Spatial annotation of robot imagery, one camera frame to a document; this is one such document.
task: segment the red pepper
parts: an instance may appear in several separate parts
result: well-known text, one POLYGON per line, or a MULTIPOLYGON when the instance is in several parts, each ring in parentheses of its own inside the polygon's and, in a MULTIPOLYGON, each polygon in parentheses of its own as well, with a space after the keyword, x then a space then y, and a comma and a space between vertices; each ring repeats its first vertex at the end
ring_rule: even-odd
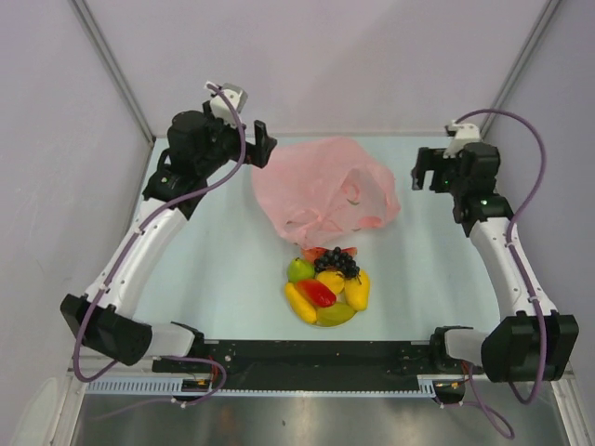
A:
POLYGON ((306 279, 296 283, 297 291, 316 307, 330 307, 337 302, 335 293, 316 279, 306 279))

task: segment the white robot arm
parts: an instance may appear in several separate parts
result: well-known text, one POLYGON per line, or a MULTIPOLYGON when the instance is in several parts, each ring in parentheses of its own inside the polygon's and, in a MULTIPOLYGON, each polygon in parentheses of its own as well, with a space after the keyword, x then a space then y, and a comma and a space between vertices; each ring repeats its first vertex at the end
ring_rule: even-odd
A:
POLYGON ((277 143, 261 121, 254 122, 255 144, 245 142, 244 129, 237 128, 244 127, 239 112, 247 94, 242 88, 207 87, 216 94, 203 111, 173 118, 167 131, 170 147, 143 191, 132 228, 104 271, 84 295, 67 295, 62 301, 60 311, 77 336, 77 348, 82 344, 132 365, 148 356, 186 356, 201 335, 175 322, 151 326, 133 320, 143 286, 204 194, 223 182, 207 187, 207 179, 229 160, 264 167, 277 143))
POLYGON ((501 323, 490 334, 469 327, 442 327, 434 341, 442 342, 445 358, 481 366, 491 381, 529 381, 536 378, 540 362, 538 319, 543 315, 548 346, 543 376, 558 379, 578 335, 575 318, 560 315, 544 293, 511 222, 514 214, 509 203, 495 192, 498 149, 482 142, 476 125, 452 122, 446 130, 453 137, 447 149, 419 149, 413 189, 421 190, 425 174, 433 171, 430 189, 453 196, 455 222, 482 257, 496 291, 501 323), (526 280, 532 285, 531 293, 526 280))

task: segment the white wall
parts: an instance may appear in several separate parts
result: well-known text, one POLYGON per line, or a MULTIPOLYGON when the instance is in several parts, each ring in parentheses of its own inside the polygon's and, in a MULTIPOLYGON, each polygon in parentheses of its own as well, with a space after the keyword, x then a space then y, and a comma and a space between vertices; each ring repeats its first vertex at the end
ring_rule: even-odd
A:
POLYGON ((0 444, 64 376, 59 311, 123 235, 149 149, 65 0, 0 6, 0 444))
POLYGON ((277 135, 442 132, 492 103, 545 3, 89 0, 159 136, 206 79, 277 135))
MULTIPOLYGON (((539 280, 578 319, 571 361, 595 421, 595 3, 564 2, 506 108, 530 120, 549 149, 548 172, 519 231, 539 280)), ((499 188, 518 206, 535 180, 538 151, 520 125, 498 118, 489 134, 503 152, 499 188)))

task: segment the tabletop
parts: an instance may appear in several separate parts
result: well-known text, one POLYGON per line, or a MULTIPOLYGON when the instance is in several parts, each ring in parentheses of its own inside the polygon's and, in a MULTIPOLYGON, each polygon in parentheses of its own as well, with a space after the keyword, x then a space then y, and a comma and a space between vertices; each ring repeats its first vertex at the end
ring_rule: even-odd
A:
MULTIPOLYGON (((285 146, 314 138, 280 138, 285 146)), ((482 259, 452 217, 448 194, 412 191, 419 147, 447 138, 356 139, 396 179, 401 213, 386 228, 361 230, 329 246, 356 246, 372 287, 369 306, 349 323, 309 326, 288 306, 285 269, 299 249, 281 239, 260 209, 245 166, 209 192, 166 248, 148 280, 135 318, 188 324, 207 339, 427 340, 434 329, 465 325, 491 332, 499 322, 496 295, 482 259)), ((167 147, 155 144, 148 176, 167 147)), ((225 175, 224 166, 211 182, 225 175)))

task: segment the yellow mango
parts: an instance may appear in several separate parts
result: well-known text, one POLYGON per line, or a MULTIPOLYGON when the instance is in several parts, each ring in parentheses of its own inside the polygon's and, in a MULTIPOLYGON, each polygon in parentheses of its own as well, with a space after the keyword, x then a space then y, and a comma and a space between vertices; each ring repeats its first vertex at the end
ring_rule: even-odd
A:
POLYGON ((364 311, 368 308, 368 296, 370 296, 370 278, 363 269, 360 269, 358 277, 345 281, 345 300, 354 310, 364 311))
POLYGON ((336 302, 336 304, 330 307, 320 307, 316 310, 318 323, 324 327, 334 327, 335 325, 347 322, 354 314, 355 310, 342 302, 336 302))
POLYGON ((326 285, 335 295, 340 294, 345 287, 345 277, 340 272, 322 271, 316 274, 316 280, 326 285))

